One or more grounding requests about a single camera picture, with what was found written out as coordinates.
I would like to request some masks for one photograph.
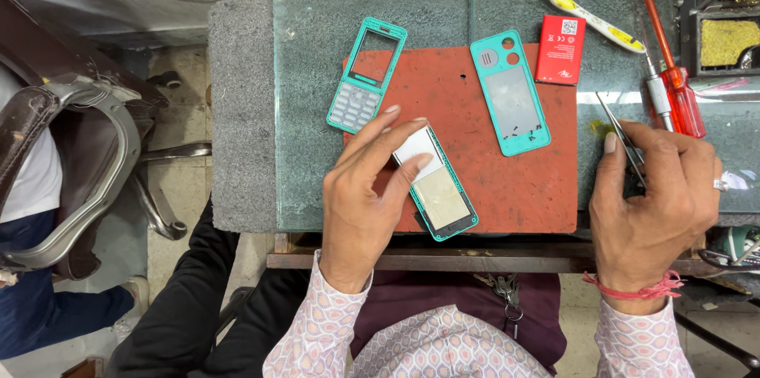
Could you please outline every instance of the white sneaker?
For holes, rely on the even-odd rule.
[[[140,317],[147,311],[150,291],[147,279],[140,276],[129,277],[127,282],[121,286],[135,298],[135,306],[111,326],[111,331],[116,333],[116,340],[119,344],[127,339],[132,329],[140,321]]]

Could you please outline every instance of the yellow toothbrush handle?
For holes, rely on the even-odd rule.
[[[594,16],[588,12],[585,8],[578,4],[575,4],[573,0],[549,0],[555,7],[560,10],[566,11],[575,17],[582,17],[586,19],[586,23],[591,25],[595,30],[598,30],[602,35],[609,38],[613,43],[618,44],[626,50],[630,50],[633,53],[646,53],[644,44],[641,44],[633,36],[622,30],[614,27],[613,25],[601,20],[599,17]]]

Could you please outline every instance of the hand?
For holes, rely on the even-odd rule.
[[[622,198],[626,156],[622,141],[609,133],[597,169],[591,211],[591,236],[600,283],[636,292],[656,285],[673,261],[717,221],[722,164],[708,142],[620,121],[644,152],[647,191]],[[665,299],[606,302],[622,313],[648,315]]]
[[[345,294],[362,290],[401,219],[412,181],[432,160],[431,154],[416,155],[394,172],[382,197],[372,190],[393,151],[427,124],[419,118],[391,130],[388,126],[400,109],[391,106],[367,123],[323,182],[325,224],[319,269],[330,286]]]

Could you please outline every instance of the key ring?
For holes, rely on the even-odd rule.
[[[517,319],[516,319],[515,317],[512,317],[511,315],[507,314],[507,311],[509,310],[509,307],[510,307],[510,306],[511,306],[512,308],[514,308],[515,310],[519,310],[519,311],[520,311],[520,316],[519,316]],[[522,316],[523,316],[523,315],[525,315],[525,313],[523,312],[523,310],[522,310],[522,307],[521,307],[521,306],[519,306],[519,305],[517,305],[517,306],[512,306],[512,305],[510,305],[510,304],[507,304],[507,306],[505,306],[505,307],[504,307],[504,315],[506,315],[506,316],[507,316],[507,320],[514,320],[514,321],[516,321],[516,322],[517,322],[519,319],[522,319]]]

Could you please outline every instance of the yellow sponge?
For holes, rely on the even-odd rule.
[[[702,21],[702,66],[735,65],[747,47],[760,44],[752,21]]]

